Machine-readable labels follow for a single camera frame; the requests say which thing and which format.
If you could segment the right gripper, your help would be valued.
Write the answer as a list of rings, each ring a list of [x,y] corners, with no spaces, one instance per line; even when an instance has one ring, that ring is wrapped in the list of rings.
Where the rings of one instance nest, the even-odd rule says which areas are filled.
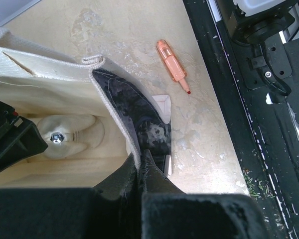
[[[0,172],[47,148],[35,123],[0,101]]]

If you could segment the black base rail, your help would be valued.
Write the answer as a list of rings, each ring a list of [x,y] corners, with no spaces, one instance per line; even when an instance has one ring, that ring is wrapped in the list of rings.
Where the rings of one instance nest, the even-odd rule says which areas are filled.
[[[299,0],[186,0],[250,196],[299,239]]]

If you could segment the canvas tote bag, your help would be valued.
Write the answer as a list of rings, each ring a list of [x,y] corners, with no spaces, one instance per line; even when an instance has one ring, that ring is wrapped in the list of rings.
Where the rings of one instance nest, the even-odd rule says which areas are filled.
[[[72,58],[0,27],[0,101],[38,122],[51,115],[93,115],[105,135],[94,149],[50,159],[44,152],[0,172],[0,188],[92,187],[132,155],[137,173],[149,150],[162,173],[171,164],[170,98],[164,110],[124,69],[103,55]]]

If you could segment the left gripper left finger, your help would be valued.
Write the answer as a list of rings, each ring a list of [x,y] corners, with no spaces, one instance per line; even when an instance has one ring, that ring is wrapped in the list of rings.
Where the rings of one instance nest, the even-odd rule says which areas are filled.
[[[130,155],[94,187],[0,189],[0,239],[137,239],[137,180]]]

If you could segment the orange highlighter pen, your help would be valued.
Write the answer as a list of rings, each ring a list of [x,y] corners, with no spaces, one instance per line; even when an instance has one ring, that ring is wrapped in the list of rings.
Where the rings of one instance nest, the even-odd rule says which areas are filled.
[[[189,95],[190,87],[186,81],[187,73],[168,43],[161,39],[156,43],[156,49],[172,80],[179,83]]]

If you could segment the silver metallic bottle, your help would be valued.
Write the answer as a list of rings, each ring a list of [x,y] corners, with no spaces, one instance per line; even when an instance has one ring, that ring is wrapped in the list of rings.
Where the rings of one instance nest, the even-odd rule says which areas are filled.
[[[103,140],[103,123],[93,115],[51,115],[42,118],[37,128],[48,148],[44,155],[63,159],[96,148]]]

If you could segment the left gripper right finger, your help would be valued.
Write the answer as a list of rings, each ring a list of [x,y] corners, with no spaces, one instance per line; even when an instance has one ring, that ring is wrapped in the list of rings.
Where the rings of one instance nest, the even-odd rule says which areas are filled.
[[[241,194],[185,194],[142,153],[142,238],[265,239],[256,203]]]

